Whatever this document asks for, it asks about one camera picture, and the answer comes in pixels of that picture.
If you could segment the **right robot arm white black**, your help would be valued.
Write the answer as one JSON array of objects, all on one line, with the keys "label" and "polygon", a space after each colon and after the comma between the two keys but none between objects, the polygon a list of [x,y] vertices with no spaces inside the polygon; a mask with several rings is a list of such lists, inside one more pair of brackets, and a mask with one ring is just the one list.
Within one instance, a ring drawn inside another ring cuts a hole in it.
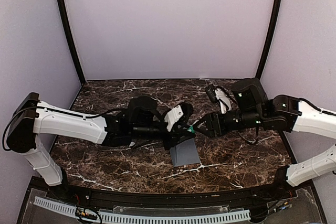
[{"label": "right robot arm white black", "polygon": [[[212,112],[193,124],[193,130],[208,137],[231,131],[259,128],[285,132],[307,132],[335,138],[335,112],[320,108],[307,99],[278,95],[268,99],[258,78],[245,78],[231,87],[238,108],[226,113]],[[326,173],[335,173],[335,146],[301,163],[276,171],[268,188],[273,200],[280,199],[288,186],[296,187]]]}]

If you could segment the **grey-blue paper envelope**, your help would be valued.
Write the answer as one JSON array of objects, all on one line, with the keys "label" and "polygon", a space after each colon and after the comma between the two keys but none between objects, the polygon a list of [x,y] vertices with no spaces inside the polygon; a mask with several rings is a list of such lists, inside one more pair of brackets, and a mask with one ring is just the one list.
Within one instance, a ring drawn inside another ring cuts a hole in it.
[{"label": "grey-blue paper envelope", "polygon": [[170,148],[170,155],[174,167],[200,163],[197,147],[193,138]]}]

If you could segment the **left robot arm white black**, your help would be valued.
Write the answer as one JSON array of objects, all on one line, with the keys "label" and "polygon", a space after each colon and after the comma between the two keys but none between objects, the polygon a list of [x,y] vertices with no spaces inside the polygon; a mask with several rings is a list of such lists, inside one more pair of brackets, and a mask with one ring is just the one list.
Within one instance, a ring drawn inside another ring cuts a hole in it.
[{"label": "left robot arm white black", "polygon": [[58,166],[39,140],[39,134],[52,134],[86,140],[93,144],[137,148],[137,140],[161,140],[166,150],[195,137],[186,124],[193,107],[182,102],[161,114],[152,97],[140,96],[125,108],[100,114],[65,110],[41,101],[30,93],[13,113],[2,136],[2,148],[26,158],[46,184],[63,201],[74,197],[66,172]]}]

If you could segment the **green white glue stick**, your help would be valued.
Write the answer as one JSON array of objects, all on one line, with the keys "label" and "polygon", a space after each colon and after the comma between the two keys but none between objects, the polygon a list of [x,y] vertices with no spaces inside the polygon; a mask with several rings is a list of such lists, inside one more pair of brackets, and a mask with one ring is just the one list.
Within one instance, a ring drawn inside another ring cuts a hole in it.
[{"label": "green white glue stick", "polygon": [[187,129],[188,132],[192,132],[192,133],[196,133],[196,128],[194,126],[190,126],[188,129]]}]

